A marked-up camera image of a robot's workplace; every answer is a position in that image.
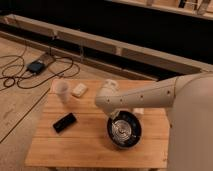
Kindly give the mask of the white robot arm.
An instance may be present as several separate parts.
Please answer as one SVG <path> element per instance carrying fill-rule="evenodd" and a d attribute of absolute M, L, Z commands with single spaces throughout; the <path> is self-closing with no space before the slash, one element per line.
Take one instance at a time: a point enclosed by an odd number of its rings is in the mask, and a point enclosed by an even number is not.
<path fill-rule="evenodd" d="M 95 104 L 115 119 L 123 108 L 167 108 L 167 171 L 213 171 L 213 72 L 177 76 L 119 91 L 107 80 Z"/>

